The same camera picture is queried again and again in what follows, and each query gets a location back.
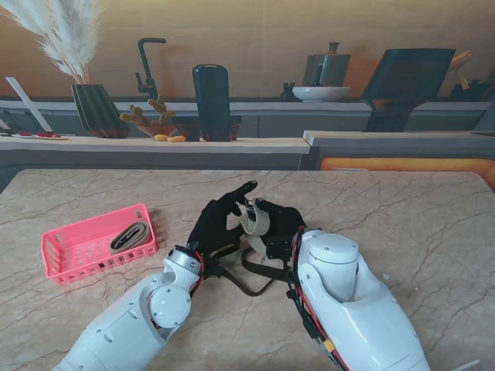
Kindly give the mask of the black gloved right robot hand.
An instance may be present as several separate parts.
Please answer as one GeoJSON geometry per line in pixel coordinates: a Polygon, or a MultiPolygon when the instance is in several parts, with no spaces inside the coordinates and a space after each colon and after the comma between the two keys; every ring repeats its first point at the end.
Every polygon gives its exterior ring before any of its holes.
{"type": "Polygon", "coordinates": [[[280,206],[264,199],[256,199],[254,204],[270,219],[268,232],[262,237],[267,248],[290,247],[299,229],[307,227],[302,214],[294,207],[280,206]]]}

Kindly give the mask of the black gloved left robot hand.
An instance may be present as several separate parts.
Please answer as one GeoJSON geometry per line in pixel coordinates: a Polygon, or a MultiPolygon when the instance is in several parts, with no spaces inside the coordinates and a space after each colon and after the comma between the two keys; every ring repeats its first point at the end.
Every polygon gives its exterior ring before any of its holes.
{"type": "Polygon", "coordinates": [[[229,230],[227,217],[230,214],[242,215],[239,205],[245,204],[247,201],[245,196],[257,185],[258,182],[252,180],[234,191],[225,193],[219,199],[209,201],[196,221],[186,246],[202,255],[210,255],[225,246],[239,243],[244,234],[243,226],[238,224],[229,230]]]}

